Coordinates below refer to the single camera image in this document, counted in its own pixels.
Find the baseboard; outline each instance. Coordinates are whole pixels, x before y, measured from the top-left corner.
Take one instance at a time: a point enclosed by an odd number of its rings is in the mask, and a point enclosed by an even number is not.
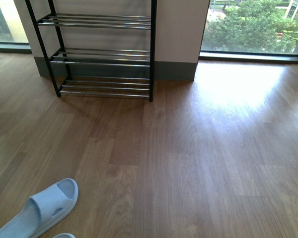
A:
[[[34,59],[40,75],[49,76],[44,58],[35,57]],[[196,63],[156,61],[154,78],[156,80],[194,81],[196,66]],[[149,68],[144,67],[71,65],[70,68],[73,76],[149,77]],[[64,65],[53,64],[52,69],[55,76],[66,76]]]
[[[0,43],[0,53],[31,54],[32,52],[29,44]]]

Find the green tree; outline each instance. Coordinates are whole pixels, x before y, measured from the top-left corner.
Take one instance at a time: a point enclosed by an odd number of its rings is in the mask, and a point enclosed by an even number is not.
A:
[[[208,22],[203,50],[292,53],[296,40],[289,32],[298,30],[298,18],[285,19],[276,0],[245,0],[230,13]]]

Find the metal shoe rack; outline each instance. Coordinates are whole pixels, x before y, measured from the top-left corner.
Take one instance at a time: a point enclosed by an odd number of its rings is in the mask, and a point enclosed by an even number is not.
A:
[[[53,0],[48,0],[51,13],[40,19],[36,19],[30,0],[25,2],[58,97],[74,94],[153,100],[156,0],[151,0],[151,16],[57,13]],[[60,48],[51,56],[48,56],[44,46],[40,26],[52,26],[56,30]],[[150,30],[150,50],[67,48],[62,37],[62,27]],[[60,86],[57,85],[52,64],[63,64],[66,68],[67,77]],[[94,65],[96,69],[99,66],[141,67],[149,71],[149,77],[75,78],[72,77],[71,65]]]

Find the slide sandal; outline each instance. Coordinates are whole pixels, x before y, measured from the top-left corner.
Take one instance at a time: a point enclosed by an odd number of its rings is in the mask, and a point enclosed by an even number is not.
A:
[[[37,238],[74,208],[77,183],[66,178],[28,198],[21,212],[0,229],[0,238]]]
[[[59,234],[53,238],[75,238],[75,236],[73,236],[72,234],[69,234],[69,233],[63,233],[63,234]]]

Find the white wall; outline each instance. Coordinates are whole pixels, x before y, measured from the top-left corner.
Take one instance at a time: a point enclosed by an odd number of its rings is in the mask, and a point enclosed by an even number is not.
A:
[[[14,0],[35,57],[42,52],[24,0]],[[150,15],[150,0],[55,0],[57,12],[84,14]],[[47,0],[31,1],[38,17],[49,11]],[[158,0],[156,29],[156,61],[198,61],[208,0]],[[58,49],[52,27],[40,27],[48,53]],[[82,48],[137,48],[149,49],[149,31],[108,30],[92,28],[62,28],[68,47]]]

